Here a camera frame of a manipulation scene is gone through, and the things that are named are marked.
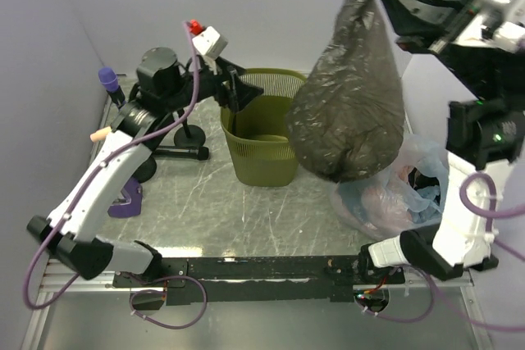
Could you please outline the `grey translucent trash bag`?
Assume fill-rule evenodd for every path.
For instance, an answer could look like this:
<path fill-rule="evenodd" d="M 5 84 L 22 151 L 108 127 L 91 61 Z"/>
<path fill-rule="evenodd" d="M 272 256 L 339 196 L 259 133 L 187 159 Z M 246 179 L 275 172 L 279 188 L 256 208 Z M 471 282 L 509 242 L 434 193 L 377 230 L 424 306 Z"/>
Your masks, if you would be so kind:
<path fill-rule="evenodd" d="M 402 84 L 375 1 L 344 0 L 285 116 L 299 164 L 334 183 L 373 177 L 404 141 Z"/>

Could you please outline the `translucent bag with clothes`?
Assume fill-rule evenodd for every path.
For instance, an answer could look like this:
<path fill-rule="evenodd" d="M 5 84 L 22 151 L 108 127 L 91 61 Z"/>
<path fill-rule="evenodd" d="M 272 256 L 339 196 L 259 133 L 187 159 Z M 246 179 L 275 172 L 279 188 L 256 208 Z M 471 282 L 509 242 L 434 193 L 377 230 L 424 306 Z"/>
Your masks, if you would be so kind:
<path fill-rule="evenodd" d="M 441 221 L 448 188 L 444 149 L 406 134 L 397 158 L 366 180 L 337 184 L 331 204 L 340 221 L 375 240 Z"/>

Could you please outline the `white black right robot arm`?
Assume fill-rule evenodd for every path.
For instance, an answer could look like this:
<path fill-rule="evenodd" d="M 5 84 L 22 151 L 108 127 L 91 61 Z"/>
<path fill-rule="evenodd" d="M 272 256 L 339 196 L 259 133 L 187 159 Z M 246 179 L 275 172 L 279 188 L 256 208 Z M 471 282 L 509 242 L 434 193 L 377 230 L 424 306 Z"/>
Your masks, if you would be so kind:
<path fill-rule="evenodd" d="M 524 0 L 380 0 L 398 46 L 431 54 L 473 95 L 451 102 L 448 188 L 441 221 L 361 248 L 357 272 L 376 283 L 397 266 L 439 280 L 497 266 L 499 197 L 524 142 Z"/>

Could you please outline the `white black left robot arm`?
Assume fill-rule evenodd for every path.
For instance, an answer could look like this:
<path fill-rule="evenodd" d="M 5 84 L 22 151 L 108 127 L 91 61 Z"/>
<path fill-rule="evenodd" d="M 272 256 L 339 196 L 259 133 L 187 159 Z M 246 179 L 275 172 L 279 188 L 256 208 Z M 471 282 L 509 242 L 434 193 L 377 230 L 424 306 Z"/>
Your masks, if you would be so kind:
<path fill-rule="evenodd" d="M 194 70 L 170 48 L 147 51 L 137 67 L 135 96 L 112 122 L 103 146 L 66 199 L 48 216 L 34 216 L 27 230 L 41 248 L 85 280 L 105 270 L 130 272 L 144 286 L 162 276 L 162 255 L 146 243 L 122 243 L 98 236 L 107 211 L 125 183 L 147 161 L 172 127 L 174 113 L 215 98 L 232 112 L 244 110 L 263 89 L 245 83 L 245 69 L 223 58 L 216 67 L 202 56 Z"/>

